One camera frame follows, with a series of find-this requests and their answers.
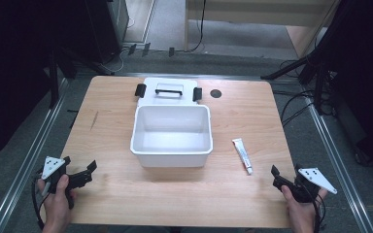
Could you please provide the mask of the black tripod stand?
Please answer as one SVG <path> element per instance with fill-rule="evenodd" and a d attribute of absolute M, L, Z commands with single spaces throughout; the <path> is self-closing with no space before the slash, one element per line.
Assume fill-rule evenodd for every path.
<path fill-rule="evenodd" d="M 287 74 L 288 72 L 302 66 L 303 69 L 298 77 L 301 84 L 307 84 L 313 78 L 316 78 L 313 105 L 318 113 L 321 115 L 323 81 L 324 77 L 328 74 L 328 61 L 325 58 L 324 54 L 329 48 L 332 37 L 337 33 L 339 25 L 340 22 L 337 19 L 333 20 L 322 36 L 322 39 L 318 43 L 317 47 L 310 53 L 305 55 L 303 58 L 290 63 L 290 65 L 287 65 L 270 75 L 261 76 L 260 78 L 267 81 L 275 80 Z"/>
<path fill-rule="evenodd" d="M 77 70 L 73 64 L 73 60 L 83 64 L 88 69 L 96 72 L 99 75 L 106 76 L 108 72 L 100 68 L 95 63 L 78 55 L 76 52 L 59 46 L 52 46 L 49 53 L 49 78 L 50 78 L 50 91 L 51 103 L 50 108 L 53 109 L 55 104 L 59 101 L 59 85 L 58 85 L 58 71 L 57 68 L 66 75 L 67 78 L 74 79 Z"/>

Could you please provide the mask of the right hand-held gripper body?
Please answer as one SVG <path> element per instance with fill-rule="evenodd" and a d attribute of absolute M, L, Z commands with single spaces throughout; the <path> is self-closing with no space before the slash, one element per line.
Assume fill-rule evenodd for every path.
<path fill-rule="evenodd" d="M 273 185 L 279 190 L 283 185 L 286 185 L 297 202 L 312 203 L 321 188 L 333 194 L 338 192 L 318 168 L 303 168 L 295 173 L 293 182 L 279 175 L 274 177 Z"/>

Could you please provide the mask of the metal floor rail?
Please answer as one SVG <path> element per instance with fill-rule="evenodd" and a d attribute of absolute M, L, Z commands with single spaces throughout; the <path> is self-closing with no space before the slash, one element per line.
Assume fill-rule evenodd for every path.
<path fill-rule="evenodd" d="M 39 125 L 39 129 L 35 134 L 33 142 L 30 144 L 27 153 L 22 158 L 22 161 L 17 169 L 11 175 L 9 175 L 12 182 L 10 183 L 0 202 L 0 233 L 3 233 L 17 205 L 22 191 L 28 184 L 30 175 L 37 163 L 39 154 L 42 151 L 45 141 L 49 137 L 52 126 L 64 102 L 65 94 L 69 85 L 70 82 L 66 78 L 61 80 L 60 87 L 57 89 L 60 92 L 59 100 L 56 101 L 50 109 L 45 111 L 45 117 L 42 120 L 42 123 Z"/>
<path fill-rule="evenodd" d="M 356 186 L 348 173 L 341 154 L 327 128 L 324 118 L 319 115 L 318 111 L 314 107 L 310 107 L 309 112 L 322 138 L 322 142 L 328 154 L 329 160 L 342 187 L 360 232 L 373 233 L 373 222 L 371 217 L 368 214 L 360 194 L 358 193 Z"/>

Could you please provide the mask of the person's right hand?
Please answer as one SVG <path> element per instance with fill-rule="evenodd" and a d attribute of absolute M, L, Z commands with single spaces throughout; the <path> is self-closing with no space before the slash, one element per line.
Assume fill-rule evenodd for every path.
<path fill-rule="evenodd" d="M 321 205 L 327 194 L 327 190 L 321 188 L 316 203 L 299 203 L 292 196 L 291 190 L 283 185 L 281 191 L 287 201 L 290 228 L 293 233 L 314 233 L 316 220 L 316 209 Z"/>

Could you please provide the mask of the person's left hand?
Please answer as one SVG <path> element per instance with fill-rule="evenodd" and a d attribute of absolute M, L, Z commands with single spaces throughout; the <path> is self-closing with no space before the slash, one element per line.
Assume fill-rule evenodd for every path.
<path fill-rule="evenodd" d="M 56 187 L 56 193 L 50 194 L 44 201 L 46 211 L 46 222 L 42 233 L 65 233 L 72 220 L 72 210 L 69 208 L 67 197 L 75 199 L 77 193 L 70 190 L 66 195 L 65 191 L 69 184 L 69 177 L 63 175 Z"/>

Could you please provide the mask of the light wooden furniture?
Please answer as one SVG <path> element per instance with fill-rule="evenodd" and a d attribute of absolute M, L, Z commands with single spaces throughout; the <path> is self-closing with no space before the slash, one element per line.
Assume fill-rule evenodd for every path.
<path fill-rule="evenodd" d="M 284 25 L 299 58 L 313 46 L 323 27 L 328 26 L 341 0 L 185 0 L 185 44 L 188 21 L 201 13 L 211 21 Z"/>

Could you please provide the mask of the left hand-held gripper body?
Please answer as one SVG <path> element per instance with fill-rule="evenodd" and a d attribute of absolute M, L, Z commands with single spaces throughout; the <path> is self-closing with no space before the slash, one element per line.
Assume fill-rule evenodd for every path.
<path fill-rule="evenodd" d="M 45 182 L 45 186 L 42 194 L 47 195 L 48 193 L 55 194 L 56 187 L 59 179 L 66 174 L 66 167 L 68 165 L 64 164 L 65 161 L 63 158 L 55 158 L 47 156 L 41 179 Z M 65 194 L 68 195 L 69 191 L 75 188 L 81 188 L 87 183 L 92 181 L 92 173 L 87 169 L 76 174 L 69 175 L 69 184 L 66 188 Z M 67 197 L 69 208 L 74 208 L 74 200 L 72 197 Z"/>

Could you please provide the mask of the white ointment tube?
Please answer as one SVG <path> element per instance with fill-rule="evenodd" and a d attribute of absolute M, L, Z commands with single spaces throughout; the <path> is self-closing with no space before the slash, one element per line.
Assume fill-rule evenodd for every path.
<path fill-rule="evenodd" d="M 247 151 L 245 149 L 243 140 L 241 138 L 233 139 L 232 143 L 233 143 L 235 149 L 237 150 L 237 152 L 240 156 L 240 159 L 241 159 L 247 173 L 249 175 L 251 175 L 254 172 L 254 170 L 253 170 L 253 167 L 252 167 L 252 163 L 249 159 L 249 156 L 247 154 Z"/>

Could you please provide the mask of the white plastic storage box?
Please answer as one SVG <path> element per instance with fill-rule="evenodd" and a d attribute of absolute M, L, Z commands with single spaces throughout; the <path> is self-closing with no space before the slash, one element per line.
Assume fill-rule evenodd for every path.
<path fill-rule="evenodd" d="M 144 167 L 203 167 L 213 147 L 207 106 L 145 105 L 136 109 L 130 150 Z"/>

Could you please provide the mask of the black cabinet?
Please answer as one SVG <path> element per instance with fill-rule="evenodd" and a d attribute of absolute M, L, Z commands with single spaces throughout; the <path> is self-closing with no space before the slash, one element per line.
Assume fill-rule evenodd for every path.
<path fill-rule="evenodd" d="M 93 57 L 107 63 L 121 52 L 129 22 L 125 0 L 85 0 L 89 16 Z"/>

